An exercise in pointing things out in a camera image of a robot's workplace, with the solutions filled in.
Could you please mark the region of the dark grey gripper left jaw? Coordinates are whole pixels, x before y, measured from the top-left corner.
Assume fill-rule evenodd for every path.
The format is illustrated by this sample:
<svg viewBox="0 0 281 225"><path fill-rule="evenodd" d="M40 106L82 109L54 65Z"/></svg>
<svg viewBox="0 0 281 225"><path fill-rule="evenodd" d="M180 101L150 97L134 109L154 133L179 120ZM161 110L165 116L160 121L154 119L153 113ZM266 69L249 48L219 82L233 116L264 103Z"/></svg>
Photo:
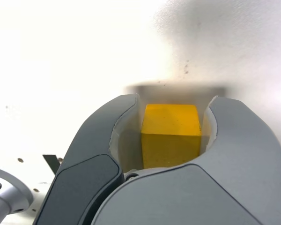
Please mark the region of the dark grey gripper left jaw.
<svg viewBox="0 0 281 225"><path fill-rule="evenodd" d="M141 167L137 94L101 106L81 125L35 219L37 225L89 225L124 174Z"/></svg>

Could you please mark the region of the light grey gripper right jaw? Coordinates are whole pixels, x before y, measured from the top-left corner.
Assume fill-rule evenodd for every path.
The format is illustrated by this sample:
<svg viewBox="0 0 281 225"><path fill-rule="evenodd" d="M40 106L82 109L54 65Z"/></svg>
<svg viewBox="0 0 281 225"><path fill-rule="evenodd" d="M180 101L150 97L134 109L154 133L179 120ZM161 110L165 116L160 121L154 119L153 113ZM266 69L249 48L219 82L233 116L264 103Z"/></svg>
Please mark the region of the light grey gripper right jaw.
<svg viewBox="0 0 281 225"><path fill-rule="evenodd" d="M94 225L281 225L281 145L239 100L214 97L205 110L205 152L124 183Z"/></svg>

